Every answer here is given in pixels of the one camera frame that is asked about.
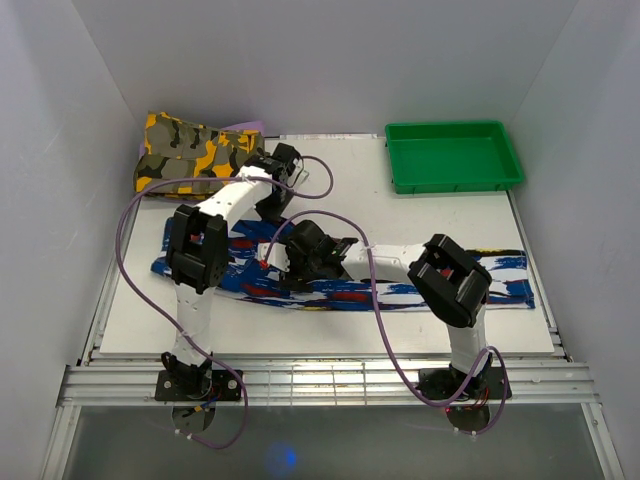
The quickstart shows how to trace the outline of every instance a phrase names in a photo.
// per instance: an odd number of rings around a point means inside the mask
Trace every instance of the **green plastic bin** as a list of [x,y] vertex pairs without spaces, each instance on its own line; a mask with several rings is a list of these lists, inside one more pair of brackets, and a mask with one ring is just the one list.
[[501,122],[391,123],[385,131],[397,193],[508,190],[524,180]]

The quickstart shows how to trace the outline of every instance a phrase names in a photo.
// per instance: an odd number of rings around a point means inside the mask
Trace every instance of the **white wall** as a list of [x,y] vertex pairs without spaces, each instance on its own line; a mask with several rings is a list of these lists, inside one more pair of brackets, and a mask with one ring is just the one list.
[[569,352],[640,478],[640,4],[580,0],[510,125],[517,191]]
[[0,0],[0,477],[37,478],[140,138],[69,0]]
[[141,122],[148,109],[271,133],[498,118],[576,0],[73,0]]

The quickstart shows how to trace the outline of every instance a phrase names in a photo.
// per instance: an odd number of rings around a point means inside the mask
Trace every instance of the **white table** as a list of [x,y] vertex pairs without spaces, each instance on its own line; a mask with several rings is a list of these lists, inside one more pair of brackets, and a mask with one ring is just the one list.
[[[269,140],[272,150],[277,141]],[[393,192],[384,139],[286,140],[302,154],[331,166],[336,184],[322,200],[294,198],[285,212],[330,210],[354,220],[375,243],[420,243],[446,233],[465,248],[523,248],[504,192],[399,196]],[[321,192],[323,169],[307,162],[305,192]],[[150,271],[160,251],[164,223],[177,204],[146,199],[138,211],[125,265],[134,281],[163,308],[176,311],[172,283]],[[326,232],[354,236],[337,220],[313,219]],[[532,282],[536,303],[539,293]],[[394,350],[404,355],[449,353],[444,324],[429,312],[384,313]],[[212,346],[219,354],[337,355],[384,354],[373,313],[297,311],[217,297],[212,311]],[[553,352],[542,308],[489,310],[487,340],[505,354]],[[173,327],[140,300],[121,279],[108,316],[100,353],[105,356],[156,356],[170,350]]]

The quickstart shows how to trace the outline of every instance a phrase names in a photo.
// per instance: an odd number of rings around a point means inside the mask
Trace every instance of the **camouflage cloth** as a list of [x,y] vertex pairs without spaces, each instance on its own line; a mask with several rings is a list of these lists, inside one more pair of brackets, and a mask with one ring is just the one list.
[[[232,177],[256,153],[264,154],[264,138],[256,130],[225,131],[149,112],[144,155],[134,173],[136,192],[174,178]],[[180,183],[151,195],[203,200],[223,184]]]

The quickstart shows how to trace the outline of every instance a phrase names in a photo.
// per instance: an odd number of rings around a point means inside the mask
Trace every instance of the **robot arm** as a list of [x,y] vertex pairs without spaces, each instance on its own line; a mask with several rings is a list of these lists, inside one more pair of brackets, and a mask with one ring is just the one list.
[[[370,247],[376,280],[413,284],[432,312],[446,323],[451,342],[453,383],[471,372],[481,350],[487,346],[484,313],[491,275],[446,235],[434,235],[421,245]],[[267,245],[261,245],[263,260]],[[300,222],[275,244],[269,264],[281,270],[284,287],[309,291],[309,281],[345,278],[366,281],[371,277],[367,247],[356,239],[336,240],[313,222]],[[471,390],[482,388],[491,358],[488,353],[472,373]]]
[[[254,156],[240,169],[240,177],[263,177],[296,187],[306,179],[300,154],[291,146],[278,144],[271,156]],[[229,262],[229,231],[249,210],[262,218],[276,219],[293,194],[258,180],[226,185],[196,206],[181,205],[173,216],[167,263],[175,282],[177,320],[204,351],[211,352],[210,314],[213,293]],[[211,364],[177,333],[171,352],[162,362],[182,393],[197,396],[209,388],[206,378]]]

